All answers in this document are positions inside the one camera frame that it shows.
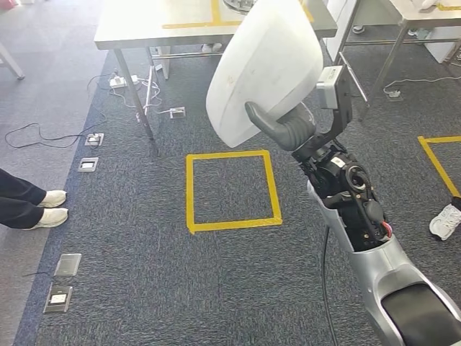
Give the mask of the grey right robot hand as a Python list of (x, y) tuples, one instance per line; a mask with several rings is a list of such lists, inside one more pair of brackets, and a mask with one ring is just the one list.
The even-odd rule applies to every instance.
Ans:
[(254, 102), (246, 102), (244, 109), (251, 123), (285, 151), (294, 150), (294, 139), (285, 124), (271, 119)]

